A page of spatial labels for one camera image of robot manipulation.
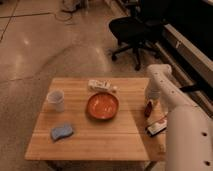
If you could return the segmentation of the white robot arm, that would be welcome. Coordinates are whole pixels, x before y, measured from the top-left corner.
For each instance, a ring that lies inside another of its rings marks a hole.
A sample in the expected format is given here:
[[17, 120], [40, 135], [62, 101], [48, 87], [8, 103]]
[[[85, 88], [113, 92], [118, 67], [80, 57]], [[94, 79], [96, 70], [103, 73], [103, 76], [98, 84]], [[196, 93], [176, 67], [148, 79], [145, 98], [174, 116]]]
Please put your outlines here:
[[211, 119], [170, 80], [170, 65], [149, 65], [147, 74], [145, 97], [168, 106], [165, 171], [213, 171]]

